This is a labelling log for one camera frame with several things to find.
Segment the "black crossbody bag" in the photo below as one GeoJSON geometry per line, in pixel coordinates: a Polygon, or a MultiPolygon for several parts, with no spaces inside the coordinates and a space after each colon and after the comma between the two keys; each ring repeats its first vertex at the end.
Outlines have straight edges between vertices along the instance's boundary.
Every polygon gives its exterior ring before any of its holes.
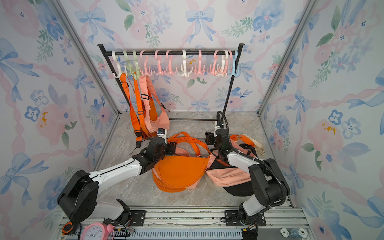
{"type": "MultiPolygon", "coordinates": [[[[240,147],[242,147],[243,149],[245,149],[247,151],[246,152],[247,155],[251,155],[251,153],[252,153],[256,157],[258,156],[256,149],[254,147],[252,147],[251,145],[243,143],[243,144],[240,144],[240,147]]],[[[252,183],[250,180],[245,182],[245,183],[242,183],[242,184],[237,184],[237,185],[230,186],[230,187],[223,187],[223,189],[235,197],[249,197],[249,196],[252,196],[254,194],[254,192],[252,190],[252,183]]]]}

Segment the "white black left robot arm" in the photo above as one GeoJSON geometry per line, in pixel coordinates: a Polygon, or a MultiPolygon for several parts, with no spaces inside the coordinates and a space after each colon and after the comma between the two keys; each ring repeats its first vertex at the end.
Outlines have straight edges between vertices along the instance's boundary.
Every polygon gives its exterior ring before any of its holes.
{"type": "Polygon", "coordinates": [[[120,199],[103,201],[99,194],[150,171],[164,157],[174,155],[176,146],[175,142],[155,137],[145,149],[123,163],[91,173],[77,171],[58,196],[57,203],[73,225],[89,218],[110,219],[115,225],[126,225],[132,218],[128,205],[120,199]]]}

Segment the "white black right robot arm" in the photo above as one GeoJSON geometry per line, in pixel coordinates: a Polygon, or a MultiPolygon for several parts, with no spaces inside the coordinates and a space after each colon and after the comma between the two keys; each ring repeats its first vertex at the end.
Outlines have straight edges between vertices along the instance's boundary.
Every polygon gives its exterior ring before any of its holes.
{"type": "Polygon", "coordinates": [[[218,187],[233,196],[249,197],[238,213],[223,221],[240,221],[245,226],[259,226],[266,211],[281,206],[290,195],[290,187],[274,159],[262,160],[257,152],[262,146],[246,135],[230,135],[222,111],[217,112],[215,130],[206,133],[206,143],[214,146],[206,174],[218,187]]]}

